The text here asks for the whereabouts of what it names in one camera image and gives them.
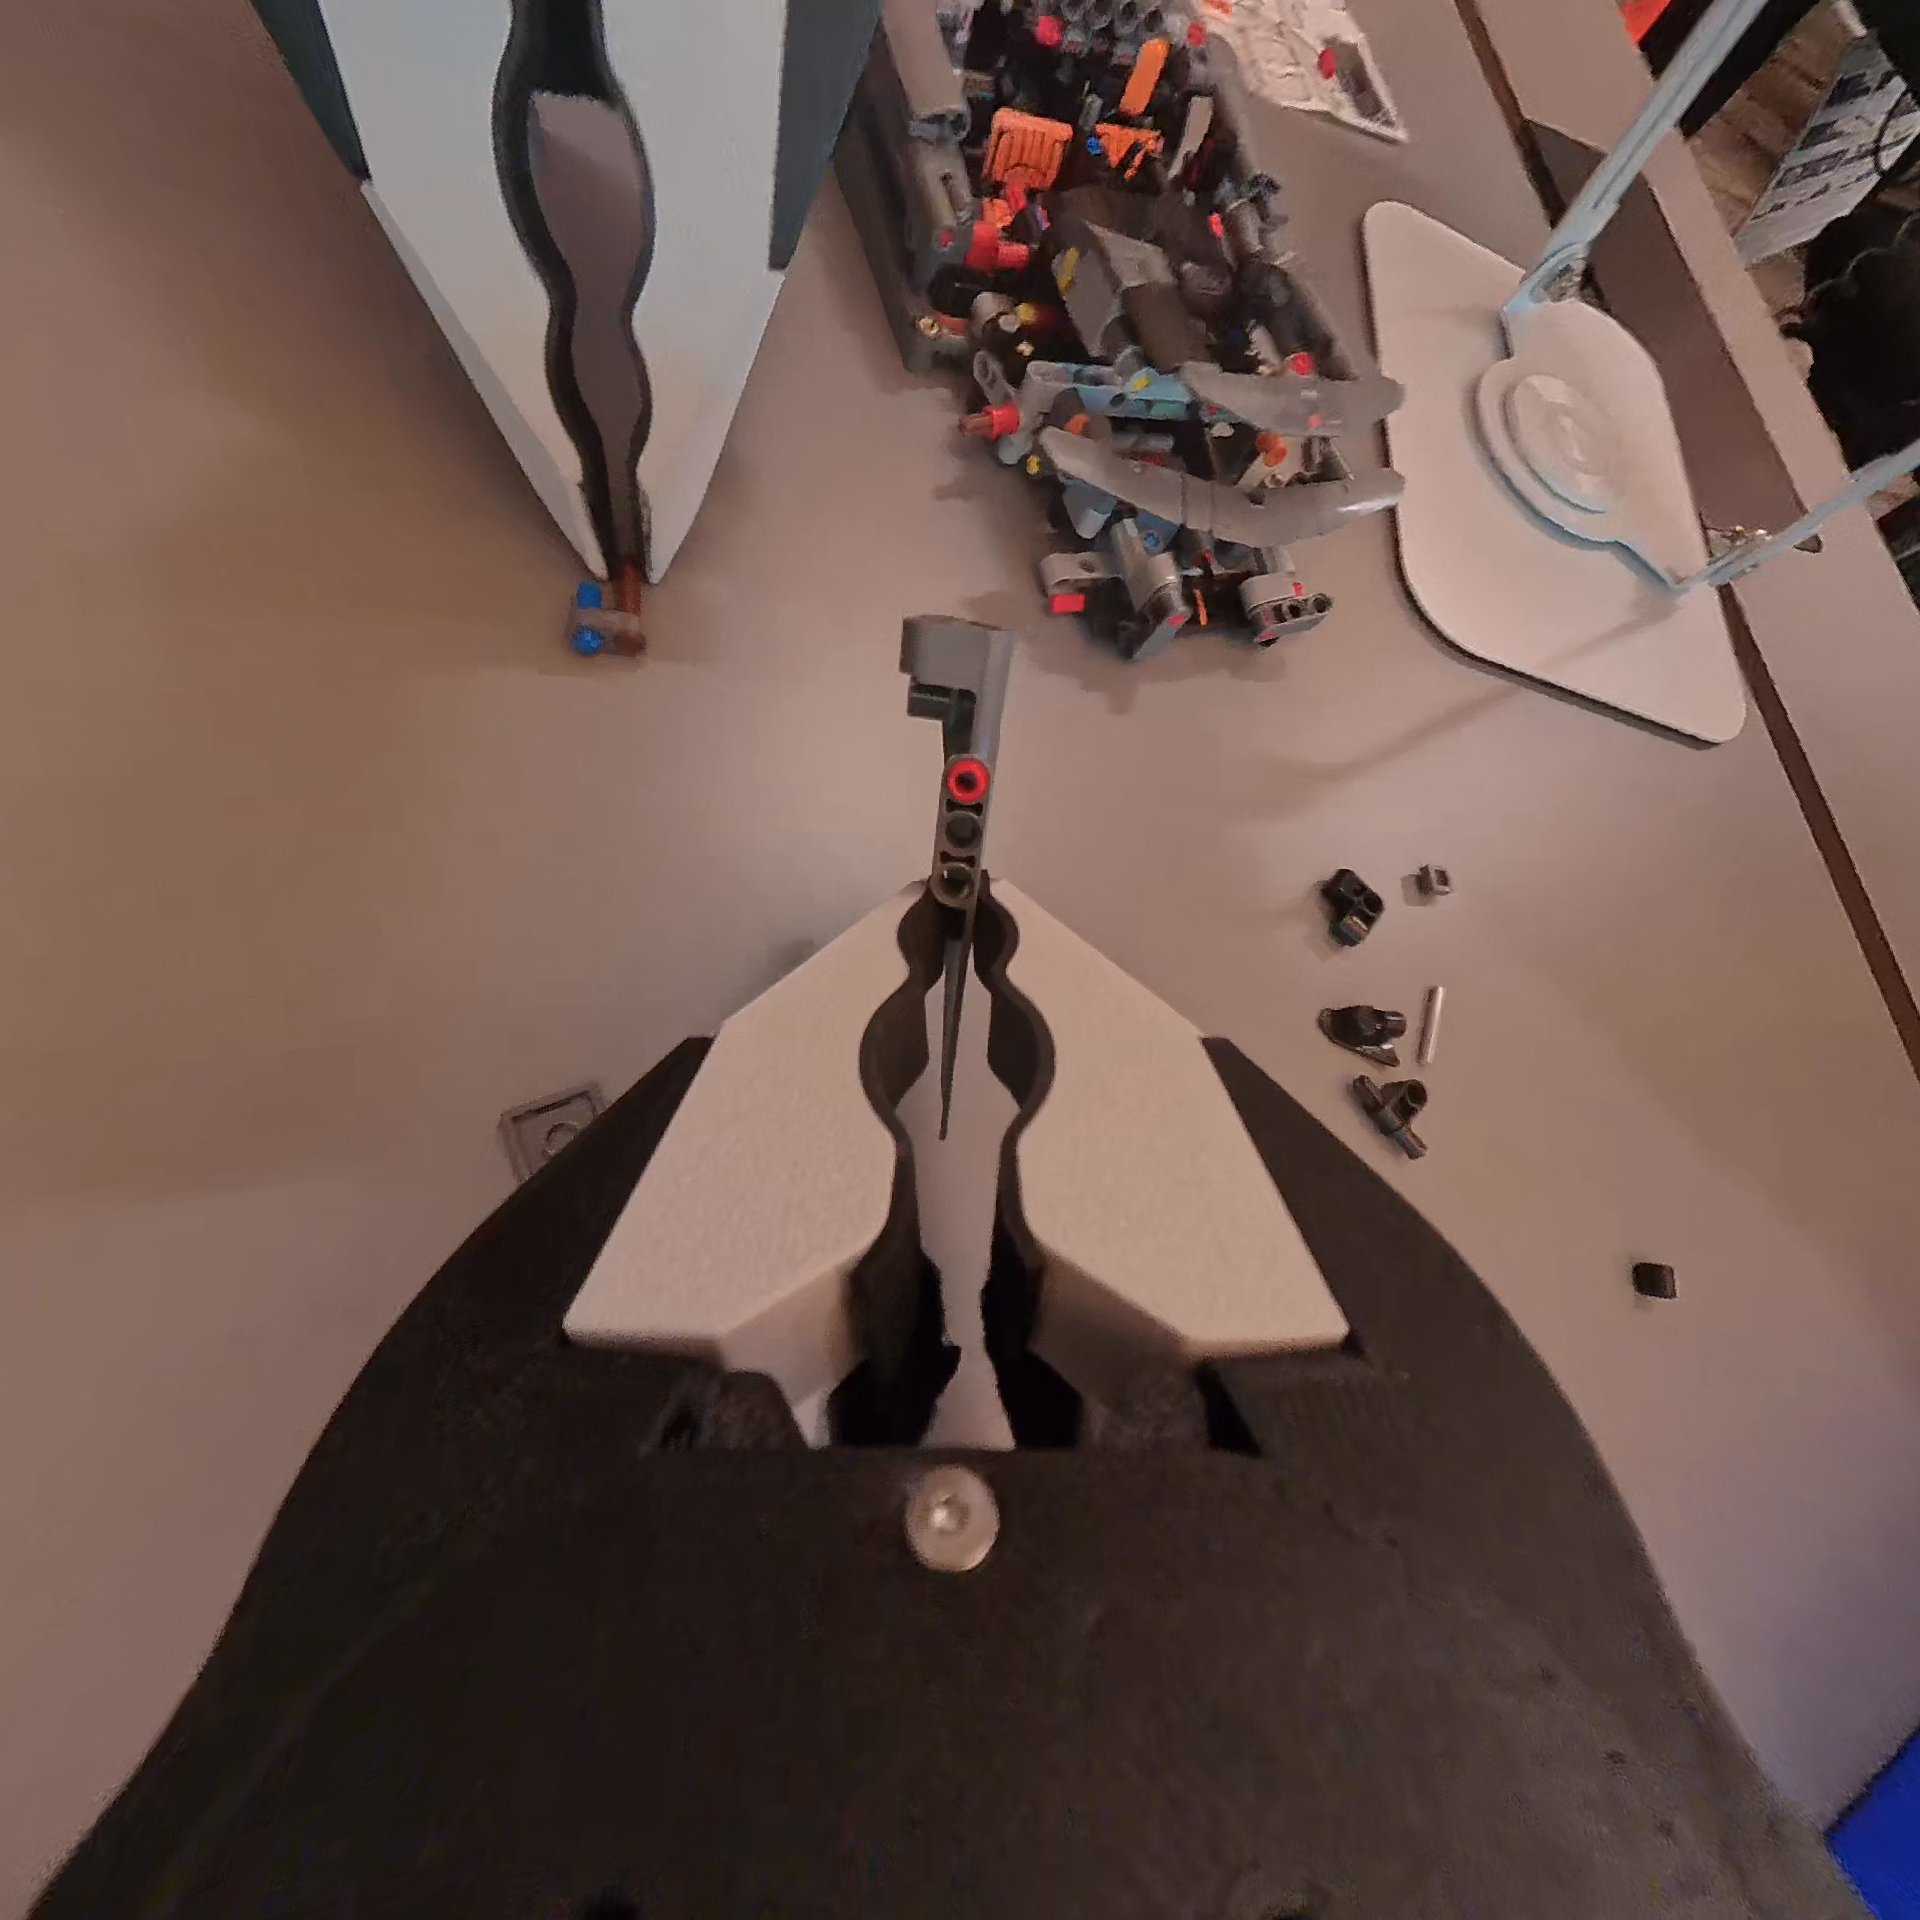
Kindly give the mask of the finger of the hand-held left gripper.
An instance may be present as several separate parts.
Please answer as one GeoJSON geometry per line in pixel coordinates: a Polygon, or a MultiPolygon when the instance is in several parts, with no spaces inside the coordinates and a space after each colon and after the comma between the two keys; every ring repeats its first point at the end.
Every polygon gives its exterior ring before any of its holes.
{"type": "Polygon", "coordinates": [[[371,210],[587,572],[644,580],[633,4],[324,2],[371,210]]]}
{"type": "Polygon", "coordinates": [[[628,269],[608,372],[608,476],[658,584],[708,495],[781,286],[770,263],[787,6],[605,2],[602,44],[623,132],[615,266],[628,269]]]}

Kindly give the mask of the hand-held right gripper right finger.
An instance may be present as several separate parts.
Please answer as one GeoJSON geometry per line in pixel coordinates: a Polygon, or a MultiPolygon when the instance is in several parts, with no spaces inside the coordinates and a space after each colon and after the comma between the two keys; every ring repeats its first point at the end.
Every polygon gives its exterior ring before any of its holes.
{"type": "Polygon", "coordinates": [[[1349,1322],[1198,1025],[1007,880],[973,921],[987,1067],[1014,1102],[998,1223],[1019,1349],[1081,1400],[1331,1353],[1349,1322]]]}

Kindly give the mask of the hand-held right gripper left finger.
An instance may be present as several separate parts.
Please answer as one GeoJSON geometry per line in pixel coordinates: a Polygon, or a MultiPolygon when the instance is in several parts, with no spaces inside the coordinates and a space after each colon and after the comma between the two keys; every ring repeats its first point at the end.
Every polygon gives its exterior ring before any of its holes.
{"type": "Polygon", "coordinates": [[[913,881],[722,1022],[563,1311],[571,1343],[933,1412],[955,1349],[899,1103],[944,948],[913,881]]]}

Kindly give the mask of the blue plastic bin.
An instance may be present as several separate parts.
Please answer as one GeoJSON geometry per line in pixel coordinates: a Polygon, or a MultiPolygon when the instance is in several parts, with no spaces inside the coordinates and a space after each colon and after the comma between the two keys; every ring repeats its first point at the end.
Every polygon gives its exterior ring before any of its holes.
{"type": "Polygon", "coordinates": [[[1918,1917],[1918,1731],[1836,1815],[1825,1846],[1876,1917],[1918,1917]]]}

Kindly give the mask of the white book stand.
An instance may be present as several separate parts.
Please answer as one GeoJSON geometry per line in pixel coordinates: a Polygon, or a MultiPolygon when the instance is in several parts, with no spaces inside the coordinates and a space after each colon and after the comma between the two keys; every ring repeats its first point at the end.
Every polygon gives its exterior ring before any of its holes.
{"type": "Polygon", "coordinates": [[[1579,293],[1649,156],[1762,4],[1708,6],[1528,266],[1401,202],[1359,224],[1386,420],[1404,476],[1404,587],[1470,660],[1704,747],[1745,721],[1717,589],[1908,476],[1918,444],[1850,469],[1779,532],[1710,554],[1664,376],[1579,293]]]}

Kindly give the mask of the grey lego wing panel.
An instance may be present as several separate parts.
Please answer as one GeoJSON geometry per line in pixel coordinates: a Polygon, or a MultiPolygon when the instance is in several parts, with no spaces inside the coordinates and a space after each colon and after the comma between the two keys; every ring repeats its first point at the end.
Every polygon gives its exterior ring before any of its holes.
{"type": "MultiPolygon", "coordinates": [[[[952,912],[927,897],[941,938],[941,1028],[937,1056],[937,1136],[948,1137],[957,1040],[961,1032],[966,979],[971,963],[971,943],[978,908],[987,877],[987,829],[995,796],[995,758],[1006,693],[1018,635],[981,621],[957,616],[909,616],[902,623],[899,672],[905,675],[905,711],[933,721],[939,729],[941,765],[950,755],[973,753],[992,768],[992,792],[985,811],[985,829],[980,851],[980,880],[971,908],[952,912]]],[[[939,796],[935,796],[933,829],[937,829],[939,796]]]]}

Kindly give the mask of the grey lego car model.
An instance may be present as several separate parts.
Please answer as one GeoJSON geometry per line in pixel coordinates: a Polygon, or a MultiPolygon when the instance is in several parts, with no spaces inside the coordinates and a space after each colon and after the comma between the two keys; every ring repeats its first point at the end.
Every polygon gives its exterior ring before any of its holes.
{"type": "Polygon", "coordinates": [[[881,4],[833,165],[909,372],[1043,499],[1049,613],[1122,660],[1322,626],[1309,542],[1391,509],[1353,468],[1404,387],[1286,243],[1212,4],[881,4]]]}

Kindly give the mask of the dark grey lego connector beam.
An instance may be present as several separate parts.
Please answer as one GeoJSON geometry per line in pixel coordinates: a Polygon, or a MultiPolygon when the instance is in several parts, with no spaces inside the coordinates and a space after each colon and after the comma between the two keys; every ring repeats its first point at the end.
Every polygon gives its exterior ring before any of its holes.
{"type": "Polygon", "coordinates": [[[941,908],[966,912],[971,908],[980,889],[981,851],[985,843],[987,811],[994,785],[989,785],[985,802],[980,805],[952,803],[944,785],[948,760],[939,778],[937,813],[933,822],[935,833],[925,887],[941,908]]]}

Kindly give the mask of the black lego plate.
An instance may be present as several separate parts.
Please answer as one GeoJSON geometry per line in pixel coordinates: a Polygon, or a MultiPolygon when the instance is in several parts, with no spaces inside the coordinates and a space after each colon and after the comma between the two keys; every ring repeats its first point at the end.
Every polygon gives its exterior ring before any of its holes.
{"type": "Polygon", "coordinates": [[[541,1094],[499,1114],[495,1133],[515,1186],[552,1164],[605,1112],[605,1094],[596,1082],[541,1094]]]}

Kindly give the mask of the lego sticker sheet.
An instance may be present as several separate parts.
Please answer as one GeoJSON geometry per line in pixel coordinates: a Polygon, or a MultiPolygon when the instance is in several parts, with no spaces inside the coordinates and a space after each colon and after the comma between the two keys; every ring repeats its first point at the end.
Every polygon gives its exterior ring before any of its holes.
{"type": "Polygon", "coordinates": [[[1242,91],[1352,132],[1408,143],[1404,113],[1346,2],[1196,2],[1193,20],[1233,63],[1242,91]]]}

